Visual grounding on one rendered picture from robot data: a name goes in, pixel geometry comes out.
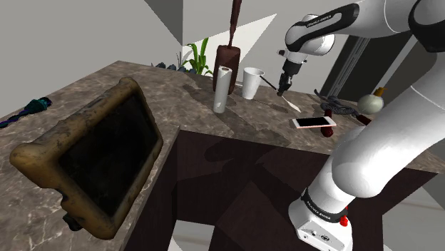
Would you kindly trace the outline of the tablet in tan case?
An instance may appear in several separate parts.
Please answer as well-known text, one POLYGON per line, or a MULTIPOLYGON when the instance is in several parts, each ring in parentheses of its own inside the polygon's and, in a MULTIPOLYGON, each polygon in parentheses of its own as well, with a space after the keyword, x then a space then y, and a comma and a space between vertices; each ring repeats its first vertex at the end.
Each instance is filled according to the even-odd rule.
POLYGON ((36 140, 16 146, 9 161, 40 188, 62 195, 71 230, 111 240, 162 146, 140 86, 124 77, 36 140))

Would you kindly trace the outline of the white paper towel roll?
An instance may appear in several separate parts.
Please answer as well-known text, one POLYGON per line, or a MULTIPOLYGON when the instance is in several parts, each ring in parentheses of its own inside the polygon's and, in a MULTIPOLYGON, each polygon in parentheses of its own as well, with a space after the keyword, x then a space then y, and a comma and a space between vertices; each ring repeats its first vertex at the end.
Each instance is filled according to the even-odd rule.
POLYGON ((215 78, 215 97, 213 111, 223 113, 225 111, 228 91, 230 87, 232 70, 225 66, 219 66, 218 75, 215 78))

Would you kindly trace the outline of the teal and purple brush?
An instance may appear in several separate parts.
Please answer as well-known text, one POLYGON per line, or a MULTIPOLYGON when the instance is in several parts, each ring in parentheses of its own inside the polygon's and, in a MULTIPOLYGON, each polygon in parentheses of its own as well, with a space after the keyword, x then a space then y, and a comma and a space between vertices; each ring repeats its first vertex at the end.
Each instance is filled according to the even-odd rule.
POLYGON ((52 101, 47 97, 31 100, 19 113, 9 117, 7 120, 0 122, 0 128, 6 128, 11 123, 17 122, 20 118, 31 114, 45 111, 52 105, 52 101))

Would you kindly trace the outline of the pale green round bottle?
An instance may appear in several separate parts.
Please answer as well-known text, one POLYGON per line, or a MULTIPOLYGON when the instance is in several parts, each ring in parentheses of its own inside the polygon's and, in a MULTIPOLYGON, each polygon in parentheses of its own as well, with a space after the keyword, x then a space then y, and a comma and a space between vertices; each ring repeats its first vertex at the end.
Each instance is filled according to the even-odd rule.
POLYGON ((384 107, 382 94, 385 88, 379 87, 373 94, 362 96, 358 102, 358 111, 363 114, 371 115, 380 112, 384 107))

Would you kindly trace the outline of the dark blue lumpy object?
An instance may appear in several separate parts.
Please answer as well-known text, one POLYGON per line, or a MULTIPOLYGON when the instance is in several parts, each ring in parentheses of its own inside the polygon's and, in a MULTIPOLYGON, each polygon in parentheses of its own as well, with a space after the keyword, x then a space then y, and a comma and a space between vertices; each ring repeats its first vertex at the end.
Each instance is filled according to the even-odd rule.
POLYGON ((172 70, 172 71, 179 71, 179 72, 183 72, 183 73, 193 73, 193 74, 196 74, 196 73, 197 73, 197 71, 196 71, 195 69, 193 69, 193 68, 191 68, 191 69, 187 69, 187 68, 184 67, 184 66, 180 66, 180 67, 178 68, 178 67, 177 67, 176 65, 174 65, 174 64, 171 64, 171 65, 169 65, 169 66, 166 66, 163 62, 158 63, 155 67, 156 67, 156 68, 169 69, 169 70, 172 70))

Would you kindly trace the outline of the white smartphone with black screen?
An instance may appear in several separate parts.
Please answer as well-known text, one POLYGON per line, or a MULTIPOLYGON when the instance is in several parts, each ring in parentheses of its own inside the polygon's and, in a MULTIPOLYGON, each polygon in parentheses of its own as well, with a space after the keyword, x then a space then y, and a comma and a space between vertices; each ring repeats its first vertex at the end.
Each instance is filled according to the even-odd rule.
POLYGON ((295 128, 324 128, 335 127, 337 124, 329 117, 294 118, 292 123, 295 128))

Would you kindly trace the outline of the white cup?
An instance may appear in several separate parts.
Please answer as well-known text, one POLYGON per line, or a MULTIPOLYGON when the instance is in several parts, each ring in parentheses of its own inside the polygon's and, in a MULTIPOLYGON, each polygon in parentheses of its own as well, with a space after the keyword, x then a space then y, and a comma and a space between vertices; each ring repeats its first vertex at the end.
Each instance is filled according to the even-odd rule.
POLYGON ((242 80, 242 97, 247 100, 252 100, 260 86, 261 77, 265 72, 253 67, 246 67, 243 70, 242 80))

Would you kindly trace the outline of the black-handled white-bladed knife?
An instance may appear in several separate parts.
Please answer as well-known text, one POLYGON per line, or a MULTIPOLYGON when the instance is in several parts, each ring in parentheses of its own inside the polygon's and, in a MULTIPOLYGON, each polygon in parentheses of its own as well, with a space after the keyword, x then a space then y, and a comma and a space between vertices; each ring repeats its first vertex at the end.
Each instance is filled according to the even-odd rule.
MULTIPOLYGON (((261 78, 265 83, 267 83, 270 87, 272 87, 274 90, 277 91, 277 88, 274 87, 269 81, 267 81, 267 80, 264 78, 264 76, 260 76, 260 78, 261 78)), ((295 109, 296 111, 298 111, 299 113, 301 113, 301 110, 300 110, 295 104, 289 102, 284 96, 281 96, 281 97, 284 99, 284 101, 285 101, 290 107, 292 107, 293 109, 295 109)))

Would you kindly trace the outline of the green leafy plant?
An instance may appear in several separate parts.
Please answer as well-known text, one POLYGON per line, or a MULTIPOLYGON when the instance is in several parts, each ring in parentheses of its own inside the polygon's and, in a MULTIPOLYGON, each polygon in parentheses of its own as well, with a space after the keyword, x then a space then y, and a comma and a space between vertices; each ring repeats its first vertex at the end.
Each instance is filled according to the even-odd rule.
POLYGON ((187 47, 190 47, 193 52, 193 59, 187 59, 182 63, 182 66, 185 66, 187 63, 191 65, 191 70, 194 70, 196 73, 200 75, 213 74, 207 65, 207 57, 205 55, 205 51, 207 48, 209 38, 203 39, 201 43, 200 49, 196 46, 195 43, 188 43, 187 47))

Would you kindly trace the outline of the dark doorway with grey frame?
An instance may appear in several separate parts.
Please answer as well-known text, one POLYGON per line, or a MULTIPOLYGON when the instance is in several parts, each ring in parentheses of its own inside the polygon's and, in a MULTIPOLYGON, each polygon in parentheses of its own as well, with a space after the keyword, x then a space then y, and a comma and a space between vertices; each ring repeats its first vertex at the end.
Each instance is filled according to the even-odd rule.
POLYGON ((377 39, 349 36, 319 93, 346 101, 373 93, 410 38, 409 31, 377 39))

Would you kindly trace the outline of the dark brown robot stand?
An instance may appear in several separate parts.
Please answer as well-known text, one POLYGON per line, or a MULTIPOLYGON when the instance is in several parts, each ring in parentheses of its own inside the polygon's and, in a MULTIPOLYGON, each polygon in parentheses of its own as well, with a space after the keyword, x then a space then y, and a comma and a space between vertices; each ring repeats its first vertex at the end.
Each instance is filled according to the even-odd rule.
POLYGON ((301 241, 288 207, 327 155, 181 131, 173 214, 212 225, 210 251, 318 251, 301 241))

